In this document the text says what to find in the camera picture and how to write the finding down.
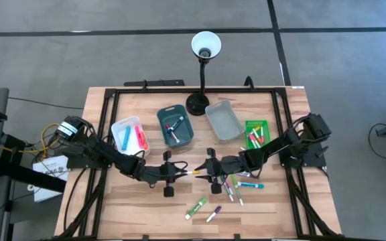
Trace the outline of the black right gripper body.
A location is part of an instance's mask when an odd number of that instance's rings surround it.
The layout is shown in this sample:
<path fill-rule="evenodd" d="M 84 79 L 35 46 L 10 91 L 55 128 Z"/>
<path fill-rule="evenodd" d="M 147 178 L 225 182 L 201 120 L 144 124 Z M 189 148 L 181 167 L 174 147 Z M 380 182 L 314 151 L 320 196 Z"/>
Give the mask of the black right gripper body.
<path fill-rule="evenodd" d="M 219 177 L 226 178 L 230 174 L 243 172 L 246 170 L 244 151 L 239 152 L 237 156 L 229 155 L 222 157 L 221 160 L 216 158 L 216 151 L 213 148 L 207 148 L 208 160 L 212 163 L 208 165 L 206 172 L 211 175 L 213 182 L 211 183 L 212 194 L 220 194 L 222 192 Z"/>

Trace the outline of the green thin marker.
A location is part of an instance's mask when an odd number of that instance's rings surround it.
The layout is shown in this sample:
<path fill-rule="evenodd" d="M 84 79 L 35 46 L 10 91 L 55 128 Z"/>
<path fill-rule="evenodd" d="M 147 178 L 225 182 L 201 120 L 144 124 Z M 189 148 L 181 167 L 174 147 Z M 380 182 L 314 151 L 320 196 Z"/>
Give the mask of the green thin marker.
<path fill-rule="evenodd" d="M 237 185 L 237 179 L 236 179 L 235 175 L 234 174 L 230 175 L 230 178 L 231 178 L 231 182 L 232 182 L 232 185 L 234 187 L 235 193 L 236 193 L 236 195 L 238 197 L 239 203 L 240 203 L 241 206 L 244 206 L 244 202 L 243 202 L 241 193 L 239 191 L 239 187 Z"/>

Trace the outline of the light blue thick marker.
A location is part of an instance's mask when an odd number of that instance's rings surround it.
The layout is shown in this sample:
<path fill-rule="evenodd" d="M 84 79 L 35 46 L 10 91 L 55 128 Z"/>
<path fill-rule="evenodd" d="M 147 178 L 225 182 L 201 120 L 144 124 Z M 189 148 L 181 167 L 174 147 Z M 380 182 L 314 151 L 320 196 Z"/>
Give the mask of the light blue thick marker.
<path fill-rule="evenodd" d="M 262 183 L 247 183 L 247 182 L 238 181 L 237 185 L 239 187 L 251 187 L 251 188 L 255 188 L 255 189 L 263 189 L 264 188 L 264 185 Z"/>

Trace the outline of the green thick marker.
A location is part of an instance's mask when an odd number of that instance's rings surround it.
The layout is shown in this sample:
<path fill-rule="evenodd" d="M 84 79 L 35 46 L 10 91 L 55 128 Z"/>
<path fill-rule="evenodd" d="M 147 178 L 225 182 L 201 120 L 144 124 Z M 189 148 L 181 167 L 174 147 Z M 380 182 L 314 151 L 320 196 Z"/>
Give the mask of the green thick marker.
<path fill-rule="evenodd" d="M 205 203 L 207 202 L 207 198 L 201 198 L 198 203 L 193 206 L 184 216 L 186 220 L 189 220 Z"/>

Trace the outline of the purple cap white marker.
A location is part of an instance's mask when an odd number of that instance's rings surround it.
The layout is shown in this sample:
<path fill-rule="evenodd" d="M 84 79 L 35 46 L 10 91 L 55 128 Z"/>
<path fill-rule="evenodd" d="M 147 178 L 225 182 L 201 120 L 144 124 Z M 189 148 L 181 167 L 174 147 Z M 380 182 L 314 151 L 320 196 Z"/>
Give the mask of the purple cap white marker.
<path fill-rule="evenodd" d="M 209 217 L 206 219 L 206 222 L 210 222 L 221 210 L 222 206 L 217 206 L 215 210 L 209 215 Z"/>

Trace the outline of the orange highlighter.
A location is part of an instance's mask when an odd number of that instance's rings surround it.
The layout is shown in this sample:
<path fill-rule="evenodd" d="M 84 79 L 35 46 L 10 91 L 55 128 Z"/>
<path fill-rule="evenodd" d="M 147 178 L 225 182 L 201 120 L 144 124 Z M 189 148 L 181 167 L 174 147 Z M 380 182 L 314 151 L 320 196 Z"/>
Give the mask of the orange highlighter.
<path fill-rule="evenodd" d="M 147 139 L 145 138 L 145 134 L 143 131 L 140 131 L 140 137 L 141 137 L 141 140 L 142 140 L 142 143 L 143 143 L 143 149 L 146 151 L 149 149 L 149 146 L 148 146 L 148 143 L 147 143 Z"/>

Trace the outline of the red Expo whiteboard marker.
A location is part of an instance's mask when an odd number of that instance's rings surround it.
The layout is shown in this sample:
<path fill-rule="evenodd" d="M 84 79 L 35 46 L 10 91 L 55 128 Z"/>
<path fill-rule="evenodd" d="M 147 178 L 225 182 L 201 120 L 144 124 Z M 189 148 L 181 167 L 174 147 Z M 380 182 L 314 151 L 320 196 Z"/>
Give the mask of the red Expo whiteboard marker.
<path fill-rule="evenodd" d="M 173 140 L 175 140 L 176 143 L 179 143 L 180 142 L 179 138 L 177 138 L 176 134 L 173 132 L 169 124 L 166 124 L 166 129 L 167 129 L 167 134 L 169 134 L 173 138 Z"/>

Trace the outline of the grey plastic bin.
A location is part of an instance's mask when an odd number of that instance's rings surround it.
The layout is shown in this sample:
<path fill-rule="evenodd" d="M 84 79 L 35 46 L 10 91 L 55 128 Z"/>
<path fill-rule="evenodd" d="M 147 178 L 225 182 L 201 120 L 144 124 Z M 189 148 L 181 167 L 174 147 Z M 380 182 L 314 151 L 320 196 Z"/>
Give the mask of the grey plastic bin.
<path fill-rule="evenodd" d="M 219 143 L 232 141 L 245 132 L 229 100 L 207 106 L 205 113 Z"/>

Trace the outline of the pink highlighter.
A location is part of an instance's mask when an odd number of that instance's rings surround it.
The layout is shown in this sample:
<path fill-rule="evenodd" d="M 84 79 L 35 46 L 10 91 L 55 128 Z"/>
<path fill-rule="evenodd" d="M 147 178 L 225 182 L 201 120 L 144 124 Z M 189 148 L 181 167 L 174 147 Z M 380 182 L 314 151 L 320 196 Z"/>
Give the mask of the pink highlighter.
<path fill-rule="evenodd" d="M 143 141 L 142 141 L 142 138 L 141 138 L 141 131 L 140 131 L 140 128 L 137 125 L 135 126 L 135 134 L 136 134 L 136 137 L 137 137 L 137 142 L 138 142 L 139 148 L 140 149 L 144 149 Z"/>

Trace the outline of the dark blue whiteboard marker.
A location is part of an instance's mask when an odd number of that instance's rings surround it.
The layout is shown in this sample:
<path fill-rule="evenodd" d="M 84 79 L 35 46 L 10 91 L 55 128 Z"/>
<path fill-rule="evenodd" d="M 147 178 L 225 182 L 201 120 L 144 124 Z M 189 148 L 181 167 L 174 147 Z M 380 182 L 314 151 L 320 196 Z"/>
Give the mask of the dark blue whiteboard marker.
<path fill-rule="evenodd" d="M 183 116 L 180 116 L 179 119 L 171 126 L 171 129 L 174 131 L 178 126 L 181 124 L 181 122 L 184 120 Z"/>

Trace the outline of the blue highlighter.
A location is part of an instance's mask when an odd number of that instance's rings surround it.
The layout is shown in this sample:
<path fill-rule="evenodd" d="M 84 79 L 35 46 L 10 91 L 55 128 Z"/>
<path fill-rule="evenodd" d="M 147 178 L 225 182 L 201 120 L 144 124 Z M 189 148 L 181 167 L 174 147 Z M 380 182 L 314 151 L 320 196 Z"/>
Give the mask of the blue highlighter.
<path fill-rule="evenodd" d="M 125 151 L 127 149 L 128 143 L 129 143 L 129 137 L 130 137 L 131 127 L 126 126 L 125 128 L 125 135 L 123 137 L 123 145 L 122 150 Z"/>

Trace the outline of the white plastic bin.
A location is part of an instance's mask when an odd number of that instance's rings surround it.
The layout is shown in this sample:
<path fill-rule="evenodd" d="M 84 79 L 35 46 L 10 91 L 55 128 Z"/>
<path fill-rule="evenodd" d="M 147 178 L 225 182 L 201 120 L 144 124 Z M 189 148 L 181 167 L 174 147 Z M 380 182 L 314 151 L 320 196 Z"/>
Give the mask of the white plastic bin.
<path fill-rule="evenodd" d="M 134 155 L 140 151 L 144 151 L 144 155 L 147 156 L 150 153 L 150 147 L 148 150 L 140 149 L 137 137 L 135 134 L 135 126 L 138 126 L 140 128 L 140 131 L 143 131 L 145 134 L 145 131 L 143 130 L 143 127 L 140 123 L 139 117 L 137 116 L 130 116 L 128 118 L 125 118 L 123 120 L 120 120 L 111 126 L 111 133 L 113 134 L 113 138 L 115 140 L 116 148 L 118 152 L 126 155 Z M 123 137 L 125 135 L 125 128 L 126 126 L 131 127 L 130 137 L 129 137 L 129 143 L 127 146 L 127 149 L 125 151 L 122 150 L 123 145 Z"/>

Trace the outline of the black desk lamp white shade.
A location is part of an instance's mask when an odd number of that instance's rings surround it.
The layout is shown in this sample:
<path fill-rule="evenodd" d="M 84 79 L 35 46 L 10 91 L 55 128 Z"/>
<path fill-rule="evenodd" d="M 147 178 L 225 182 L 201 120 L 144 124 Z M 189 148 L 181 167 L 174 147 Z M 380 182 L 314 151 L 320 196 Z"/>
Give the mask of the black desk lamp white shade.
<path fill-rule="evenodd" d="M 210 104 L 205 95 L 205 67 L 209 61 L 219 55 L 222 42 L 215 33 L 201 31 L 192 38 L 190 47 L 200 64 L 200 91 L 187 97 L 186 109 L 190 114 L 200 116 L 205 113 L 206 107 Z"/>

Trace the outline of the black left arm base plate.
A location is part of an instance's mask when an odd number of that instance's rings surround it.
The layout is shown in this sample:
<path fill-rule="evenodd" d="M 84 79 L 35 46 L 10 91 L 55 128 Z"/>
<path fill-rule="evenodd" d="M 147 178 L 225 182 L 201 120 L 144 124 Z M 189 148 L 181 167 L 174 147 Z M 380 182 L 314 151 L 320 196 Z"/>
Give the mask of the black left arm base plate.
<path fill-rule="evenodd" d="M 55 156 L 64 155 L 68 158 L 67 168 L 69 169 L 106 169 L 112 164 L 103 159 L 92 159 L 88 157 L 80 147 L 65 147 L 56 149 Z"/>

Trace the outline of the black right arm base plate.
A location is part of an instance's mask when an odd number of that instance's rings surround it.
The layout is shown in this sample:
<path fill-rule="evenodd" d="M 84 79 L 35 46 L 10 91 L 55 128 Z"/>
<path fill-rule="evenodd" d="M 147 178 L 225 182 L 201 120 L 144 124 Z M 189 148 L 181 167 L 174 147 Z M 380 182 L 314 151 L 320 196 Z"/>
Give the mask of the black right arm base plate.
<path fill-rule="evenodd" d="M 281 165 L 298 169 L 300 167 L 325 167 L 324 153 L 328 146 L 320 143 L 300 143 L 279 152 Z"/>

